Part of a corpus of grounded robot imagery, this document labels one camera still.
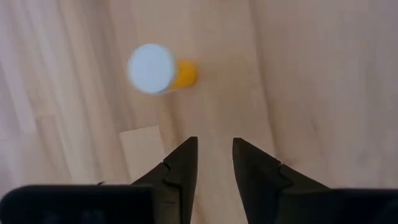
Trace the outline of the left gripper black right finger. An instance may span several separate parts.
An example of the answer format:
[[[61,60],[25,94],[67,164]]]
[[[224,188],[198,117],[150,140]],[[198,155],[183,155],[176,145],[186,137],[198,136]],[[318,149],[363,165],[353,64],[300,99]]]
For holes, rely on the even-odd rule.
[[[285,190],[329,190],[242,138],[233,139],[233,166],[248,224],[274,224]]]

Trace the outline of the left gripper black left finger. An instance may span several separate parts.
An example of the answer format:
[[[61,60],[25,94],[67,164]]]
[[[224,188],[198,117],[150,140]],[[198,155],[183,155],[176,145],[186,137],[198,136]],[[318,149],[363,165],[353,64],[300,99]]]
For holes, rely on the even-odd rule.
[[[154,224],[191,224],[198,175],[198,138],[189,137],[131,185],[152,191]]]

